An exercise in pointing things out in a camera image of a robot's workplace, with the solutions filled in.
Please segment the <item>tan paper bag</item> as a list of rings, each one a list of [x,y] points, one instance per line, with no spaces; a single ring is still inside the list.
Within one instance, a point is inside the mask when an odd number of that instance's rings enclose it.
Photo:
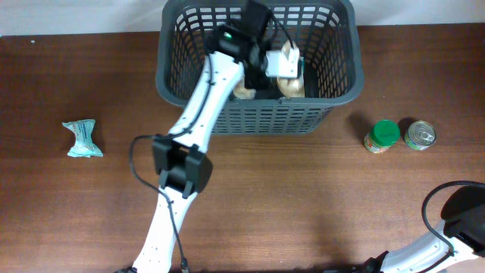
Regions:
[[[298,46],[287,40],[279,50],[265,52],[262,67],[254,64],[245,66],[244,76],[233,89],[238,99],[268,98],[270,90],[278,89],[277,97],[304,97],[304,64]]]

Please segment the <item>grey plastic shopping basket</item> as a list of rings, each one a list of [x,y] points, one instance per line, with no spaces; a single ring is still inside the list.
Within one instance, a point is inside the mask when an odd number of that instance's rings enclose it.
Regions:
[[[364,85],[355,10],[338,1],[169,1],[159,95],[222,102],[216,134],[306,134]]]

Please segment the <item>green lid glass jar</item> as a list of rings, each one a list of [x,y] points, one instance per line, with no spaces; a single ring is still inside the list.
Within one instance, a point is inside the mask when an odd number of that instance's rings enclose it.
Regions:
[[[391,120],[378,121],[364,138],[365,148],[372,153],[383,153],[400,138],[397,123]]]

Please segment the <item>silver pull-tab tin can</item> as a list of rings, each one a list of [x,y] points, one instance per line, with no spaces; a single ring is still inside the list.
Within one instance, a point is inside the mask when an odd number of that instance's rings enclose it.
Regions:
[[[414,150],[425,150],[437,141],[434,127],[426,121],[413,122],[405,133],[404,141]]]

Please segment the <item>teal wet wipes packet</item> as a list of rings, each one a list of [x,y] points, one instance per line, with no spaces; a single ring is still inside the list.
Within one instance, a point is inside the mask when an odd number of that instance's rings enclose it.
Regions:
[[[75,136],[74,145],[67,153],[68,156],[79,158],[92,156],[102,157],[103,153],[92,140],[92,132],[95,126],[94,119],[83,119],[79,121],[63,122],[62,125],[70,130]]]

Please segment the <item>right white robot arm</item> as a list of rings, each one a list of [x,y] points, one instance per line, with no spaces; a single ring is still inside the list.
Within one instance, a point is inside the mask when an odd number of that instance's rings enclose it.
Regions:
[[[444,204],[436,227],[427,218],[427,205],[436,193],[458,186]],[[358,272],[439,272],[451,265],[484,257],[484,184],[458,180],[431,190],[421,207],[428,232],[413,243],[368,259]]]

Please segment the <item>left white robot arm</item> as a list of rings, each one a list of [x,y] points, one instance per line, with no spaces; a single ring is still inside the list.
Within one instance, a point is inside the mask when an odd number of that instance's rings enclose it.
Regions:
[[[137,180],[157,193],[158,201],[140,254],[128,272],[168,272],[181,248],[183,219],[207,185],[213,165],[206,155],[217,118],[234,88],[265,89],[273,79],[297,80],[303,73],[299,51],[273,50],[265,38],[268,24],[282,29],[273,11],[249,1],[239,19],[216,26],[205,42],[205,62],[185,110],[165,135],[148,135],[158,183]]]

